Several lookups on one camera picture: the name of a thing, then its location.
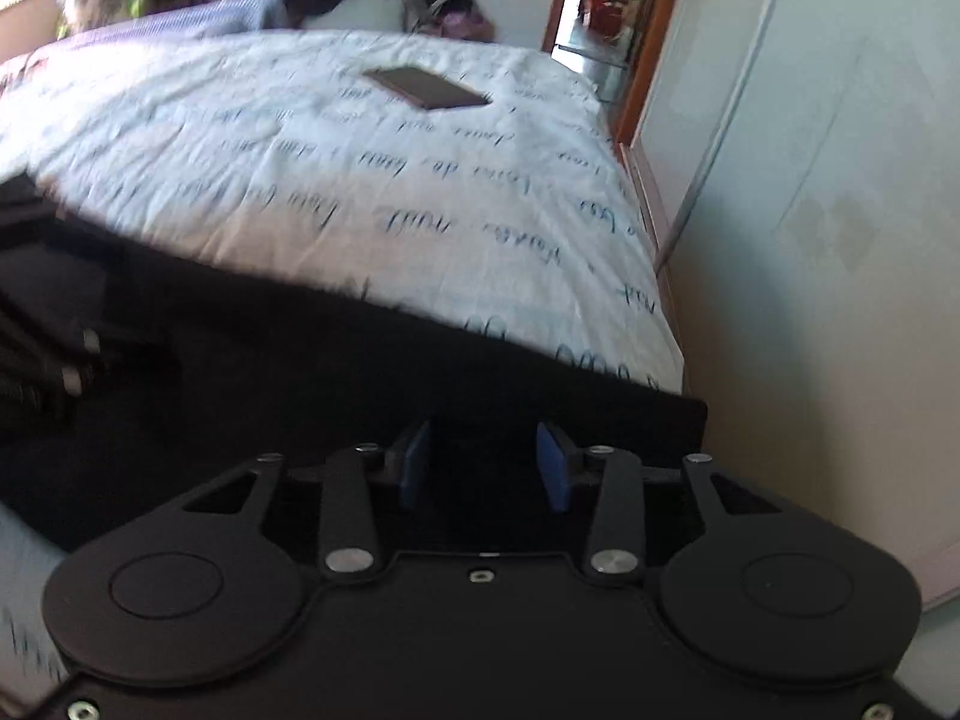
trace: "floor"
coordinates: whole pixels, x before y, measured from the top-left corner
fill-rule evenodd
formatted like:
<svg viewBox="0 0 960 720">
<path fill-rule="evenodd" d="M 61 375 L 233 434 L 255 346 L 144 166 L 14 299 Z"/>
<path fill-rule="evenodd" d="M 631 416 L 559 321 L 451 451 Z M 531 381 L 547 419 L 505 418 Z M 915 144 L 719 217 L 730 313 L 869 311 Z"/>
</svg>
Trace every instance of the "floor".
<svg viewBox="0 0 960 720">
<path fill-rule="evenodd" d="M 930 709 L 953 717 L 960 712 L 960 599 L 925 613 L 896 678 Z"/>
<path fill-rule="evenodd" d="M 582 74 L 590 81 L 604 108 L 610 111 L 611 105 L 618 99 L 621 86 L 626 79 L 627 73 L 623 68 L 589 59 L 559 46 L 553 50 L 552 56 L 560 64 L 567 66 L 575 73 Z"/>
<path fill-rule="evenodd" d="M 608 43 L 599 38 L 595 33 L 587 29 L 579 19 L 572 23 L 564 23 L 566 26 L 557 36 L 556 46 L 558 49 L 567 52 L 577 53 L 578 55 L 593 59 L 597 62 L 603 62 L 623 68 L 627 65 L 626 55 L 630 49 L 630 40 L 632 30 L 629 28 L 621 32 L 620 37 L 615 43 Z"/>
</svg>

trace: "bed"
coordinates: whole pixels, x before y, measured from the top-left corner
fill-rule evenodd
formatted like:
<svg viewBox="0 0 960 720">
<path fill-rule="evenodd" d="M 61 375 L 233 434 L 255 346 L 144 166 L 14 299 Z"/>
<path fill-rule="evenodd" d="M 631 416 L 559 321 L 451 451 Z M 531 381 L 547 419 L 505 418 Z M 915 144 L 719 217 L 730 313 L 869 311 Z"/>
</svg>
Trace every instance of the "bed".
<svg viewBox="0 0 960 720">
<path fill-rule="evenodd" d="M 424 113 L 361 76 L 406 63 L 493 102 Z M 0 175 L 24 169 L 178 257 L 680 390 L 600 103 L 539 52 L 272 31 L 53 53 L 0 98 Z"/>
<path fill-rule="evenodd" d="M 66 50 L 109 43 L 202 40 L 287 26 L 283 0 L 219 0 L 81 32 L 42 47 L 31 57 L 40 60 Z"/>
</svg>

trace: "metal screw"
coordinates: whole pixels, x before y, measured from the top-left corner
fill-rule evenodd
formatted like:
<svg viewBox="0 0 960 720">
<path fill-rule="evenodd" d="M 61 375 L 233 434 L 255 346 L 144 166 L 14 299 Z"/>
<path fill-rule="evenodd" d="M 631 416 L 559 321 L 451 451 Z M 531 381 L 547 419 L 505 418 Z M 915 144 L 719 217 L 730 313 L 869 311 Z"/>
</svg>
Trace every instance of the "metal screw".
<svg viewBox="0 0 960 720">
<path fill-rule="evenodd" d="M 894 720 L 894 707 L 890 704 L 874 704 L 863 713 L 863 720 Z"/>
<path fill-rule="evenodd" d="M 83 348 L 90 354 L 100 354 L 100 336 L 96 330 L 85 328 L 83 330 Z"/>
<path fill-rule="evenodd" d="M 326 556 L 326 567 L 337 574 L 356 574 L 373 565 L 373 555 L 360 547 L 335 549 Z"/>
<path fill-rule="evenodd" d="M 89 701 L 75 701 L 66 707 L 69 720 L 100 720 L 100 711 Z"/>
<path fill-rule="evenodd" d="M 61 370 L 61 376 L 64 378 L 64 389 L 66 394 L 73 397 L 80 397 L 83 394 L 83 377 L 75 367 L 64 367 Z"/>
<path fill-rule="evenodd" d="M 629 574 L 640 561 L 625 549 L 604 549 L 590 558 L 590 565 L 601 574 Z"/>
</svg>

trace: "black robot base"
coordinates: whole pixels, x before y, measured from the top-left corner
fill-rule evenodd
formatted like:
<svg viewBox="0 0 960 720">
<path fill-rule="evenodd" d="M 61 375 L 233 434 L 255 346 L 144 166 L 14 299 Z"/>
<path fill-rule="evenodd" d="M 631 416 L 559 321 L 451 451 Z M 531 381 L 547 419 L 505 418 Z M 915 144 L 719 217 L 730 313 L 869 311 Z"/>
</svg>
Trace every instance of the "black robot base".
<svg viewBox="0 0 960 720">
<path fill-rule="evenodd" d="M 430 437 L 263 455 L 80 549 L 35 720 L 933 717 L 890 677 L 920 596 L 877 548 L 706 455 L 541 423 L 510 497 Z M 509 536 L 470 518 L 491 495 Z"/>
</svg>

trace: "white bedspread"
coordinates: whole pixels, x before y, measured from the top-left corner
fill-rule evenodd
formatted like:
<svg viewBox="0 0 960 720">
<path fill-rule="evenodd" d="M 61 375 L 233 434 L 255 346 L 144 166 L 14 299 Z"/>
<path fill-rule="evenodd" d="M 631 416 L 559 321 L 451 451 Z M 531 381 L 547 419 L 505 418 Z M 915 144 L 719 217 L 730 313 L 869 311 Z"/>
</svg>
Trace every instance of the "white bedspread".
<svg viewBox="0 0 960 720">
<path fill-rule="evenodd" d="M 360 76 L 408 63 L 493 104 L 425 113 Z M 680 390 L 600 104 L 543 53 L 277 31 L 52 55 L 0 98 L 0 176 L 24 167 L 160 250 Z"/>
<path fill-rule="evenodd" d="M 66 676 L 40 610 L 62 557 L 0 503 L 0 716 L 40 702 Z"/>
</svg>

